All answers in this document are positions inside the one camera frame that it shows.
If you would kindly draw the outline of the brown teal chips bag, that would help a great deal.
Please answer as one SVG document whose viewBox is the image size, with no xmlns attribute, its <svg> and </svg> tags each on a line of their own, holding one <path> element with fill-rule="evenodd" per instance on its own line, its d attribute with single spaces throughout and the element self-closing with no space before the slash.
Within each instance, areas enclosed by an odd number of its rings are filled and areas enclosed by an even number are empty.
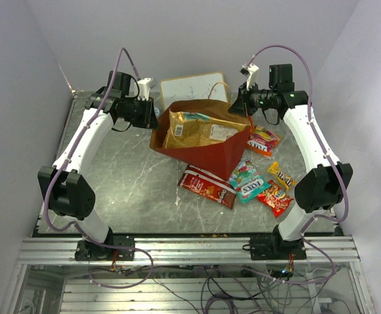
<svg viewBox="0 0 381 314">
<path fill-rule="evenodd" d="M 163 148 L 192 148 L 223 143 L 248 125 L 201 113 L 169 112 Z"/>
</svg>

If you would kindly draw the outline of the red brown paper bag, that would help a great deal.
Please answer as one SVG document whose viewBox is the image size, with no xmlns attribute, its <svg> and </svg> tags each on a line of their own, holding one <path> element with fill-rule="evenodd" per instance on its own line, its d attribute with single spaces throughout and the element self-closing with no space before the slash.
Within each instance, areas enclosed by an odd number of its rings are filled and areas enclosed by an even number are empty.
<svg viewBox="0 0 381 314">
<path fill-rule="evenodd" d="M 150 148 L 228 180 L 252 131 L 252 119 L 230 108 L 228 101 L 208 98 L 175 101 L 158 118 Z"/>
</svg>

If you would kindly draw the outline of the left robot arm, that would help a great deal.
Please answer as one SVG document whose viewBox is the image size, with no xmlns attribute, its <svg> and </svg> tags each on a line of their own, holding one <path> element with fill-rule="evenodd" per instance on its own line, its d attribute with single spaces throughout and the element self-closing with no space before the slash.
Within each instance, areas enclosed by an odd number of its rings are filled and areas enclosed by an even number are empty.
<svg viewBox="0 0 381 314">
<path fill-rule="evenodd" d="M 112 230 L 95 210 L 95 192 L 86 177 L 97 150 L 117 120 L 129 126 L 154 130 L 158 122 L 150 90 L 153 78 L 135 79 L 111 71 L 108 84 L 92 94 L 72 139 L 53 163 L 38 172 L 43 196 L 43 217 L 54 231 L 74 226 L 91 244 L 91 252 L 100 260 L 114 253 Z"/>
</svg>

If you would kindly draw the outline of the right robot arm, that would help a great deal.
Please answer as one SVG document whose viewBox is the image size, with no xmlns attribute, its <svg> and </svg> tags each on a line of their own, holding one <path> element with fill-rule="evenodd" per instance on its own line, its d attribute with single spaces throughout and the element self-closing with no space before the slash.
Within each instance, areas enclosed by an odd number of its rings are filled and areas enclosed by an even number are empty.
<svg viewBox="0 0 381 314">
<path fill-rule="evenodd" d="M 269 243 L 270 253 L 281 259 L 292 251 L 291 241 L 300 239 L 314 219 L 347 199 L 353 169 L 329 148 L 315 120 L 308 92 L 295 89 L 291 64 L 269 67 L 267 89 L 257 85 L 258 66 L 251 63 L 240 71 L 246 82 L 239 86 L 229 112 L 252 116 L 257 110 L 275 110 L 277 120 L 292 132 L 306 167 L 306 175 L 295 186 L 295 205 L 277 227 L 280 237 Z"/>
</svg>

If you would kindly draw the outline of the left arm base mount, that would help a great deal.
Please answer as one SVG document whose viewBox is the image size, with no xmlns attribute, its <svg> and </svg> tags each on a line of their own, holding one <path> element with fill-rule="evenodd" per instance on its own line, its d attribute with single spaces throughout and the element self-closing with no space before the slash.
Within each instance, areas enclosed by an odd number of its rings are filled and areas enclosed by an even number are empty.
<svg viewBox="0 0 381 314">
<path fill-rule="evenodd" d="M 132 261 L 135 252 L 133 248 L 135 242 L 133 238 L 115 236 L 110 247 L 94 244 L 90 241 L 80 240 L 77 243 L 74 260 L 78 262 L 95 262 L 114 260 Z"/>
</svg>

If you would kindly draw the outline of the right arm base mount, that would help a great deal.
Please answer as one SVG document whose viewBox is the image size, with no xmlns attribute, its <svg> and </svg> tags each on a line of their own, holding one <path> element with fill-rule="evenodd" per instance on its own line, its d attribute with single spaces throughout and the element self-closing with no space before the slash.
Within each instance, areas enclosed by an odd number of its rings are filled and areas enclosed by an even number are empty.
<svg viewBox="0 0 381 314">
<path fill-rule="evenodd" d="M 250 253 L 252 260 L 305 260 L 306 251 L 301 239 L 284 241 L 277 235 L 262 235 L 250 238 L 248 244 L 242 246 Z"/>
</svg>

